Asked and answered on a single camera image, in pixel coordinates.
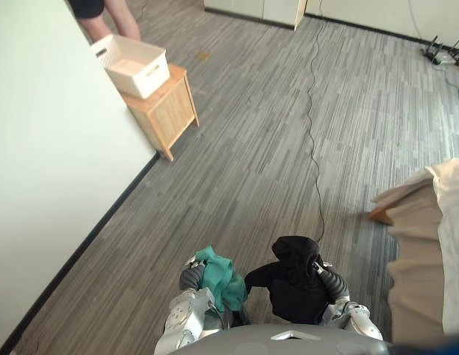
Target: wooden side table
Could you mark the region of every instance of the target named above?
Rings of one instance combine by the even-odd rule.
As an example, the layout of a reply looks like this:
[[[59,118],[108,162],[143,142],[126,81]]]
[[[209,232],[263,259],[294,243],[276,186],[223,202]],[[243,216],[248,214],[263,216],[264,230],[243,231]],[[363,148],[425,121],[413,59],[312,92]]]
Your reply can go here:
[[[193,103],[187,70],[169,64],[170,78],[149,98],[135,98],[121,92],[126,105],[144,130],[150,143],[172,161],[173,144],[193,122],[200,126]]]

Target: green cloth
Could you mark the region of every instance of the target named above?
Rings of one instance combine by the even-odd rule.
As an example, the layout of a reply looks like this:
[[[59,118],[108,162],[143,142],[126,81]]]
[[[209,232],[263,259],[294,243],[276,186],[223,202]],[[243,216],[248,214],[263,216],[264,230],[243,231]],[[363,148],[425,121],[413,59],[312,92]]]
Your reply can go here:
[[[200,287],[211,290],[216,308],[224,311],[226,306],[231,311],[240,311],[247,298],[247,291],[243,277],[234,270],[232,261],[215,254],[211,246],[198,251],[196,260],[207,262]]]

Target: gray carpet floor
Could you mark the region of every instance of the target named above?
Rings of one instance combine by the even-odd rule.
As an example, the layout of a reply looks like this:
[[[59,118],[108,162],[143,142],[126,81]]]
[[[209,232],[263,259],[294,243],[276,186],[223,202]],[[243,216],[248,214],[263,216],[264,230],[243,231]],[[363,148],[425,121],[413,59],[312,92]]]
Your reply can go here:
[[[143,39],[188,69],[201,127],[127,198],[32,321],[18,355],[153,354],[195,251],[212,245],[245,275],[275,259],[279,236],[319,237],[310,129],[322,255],[389,339],[386,264],[397,246],[363,214],[423,165],[459,157],[459,100],[443,73],[419,44],[325,23],[311,124],[309,63],[321,21],[305,18],[293,32],[205,13],[199,0],[130,4]],[[459,68],[447,75],[459,85]],[[253,322],[282,322],[266,290],[252,291],[247,310]]]

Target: white storage basket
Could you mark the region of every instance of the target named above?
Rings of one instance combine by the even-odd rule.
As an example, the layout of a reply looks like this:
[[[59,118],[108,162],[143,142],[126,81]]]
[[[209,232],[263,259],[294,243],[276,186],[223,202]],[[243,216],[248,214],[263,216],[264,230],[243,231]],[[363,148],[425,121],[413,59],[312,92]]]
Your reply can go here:
[[[107,35],[91,46],[118,90],[148,98],[169,77],[165,49],[120,36]]]

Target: person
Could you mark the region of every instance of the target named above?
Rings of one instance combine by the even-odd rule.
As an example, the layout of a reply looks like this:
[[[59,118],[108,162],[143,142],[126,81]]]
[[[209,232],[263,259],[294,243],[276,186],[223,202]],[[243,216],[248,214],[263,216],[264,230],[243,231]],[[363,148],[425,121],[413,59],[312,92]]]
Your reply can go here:
[[[111,34],[111,29],[104,23],[103,11],[110,13],[119,34],[137,41],[141,32],[126,0],[68,0],[78,22],[88,32],[91,40],[97,40]]]

